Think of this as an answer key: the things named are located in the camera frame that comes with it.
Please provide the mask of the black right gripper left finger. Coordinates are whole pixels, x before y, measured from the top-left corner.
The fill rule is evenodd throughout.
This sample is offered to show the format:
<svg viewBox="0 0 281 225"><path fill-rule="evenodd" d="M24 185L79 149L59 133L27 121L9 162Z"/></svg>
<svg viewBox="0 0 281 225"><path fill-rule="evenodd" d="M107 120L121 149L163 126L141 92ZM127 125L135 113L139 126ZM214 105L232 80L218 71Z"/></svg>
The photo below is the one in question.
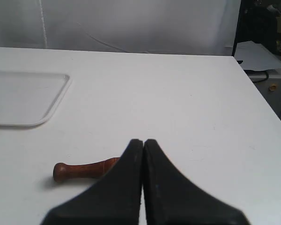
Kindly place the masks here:
<svg viewBox="0 0 281 225"><path fill-rule="evenodd" d="M117 163L94 185L51 209L46 225L137 225L143 142L132 139Z"/></svg>

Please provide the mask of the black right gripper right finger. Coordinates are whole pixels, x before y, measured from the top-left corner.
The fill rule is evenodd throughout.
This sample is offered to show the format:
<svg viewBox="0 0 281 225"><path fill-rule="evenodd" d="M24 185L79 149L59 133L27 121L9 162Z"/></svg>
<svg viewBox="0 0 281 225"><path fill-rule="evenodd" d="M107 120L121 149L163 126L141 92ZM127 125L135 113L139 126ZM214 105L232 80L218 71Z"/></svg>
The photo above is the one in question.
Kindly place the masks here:
<svg viewBox="0 0 281 225"><path fill-rule="evenodd" d="M211 196L187 179L158 142L143 149L143 189L149 225L247 225L242 211Z"/></svg>

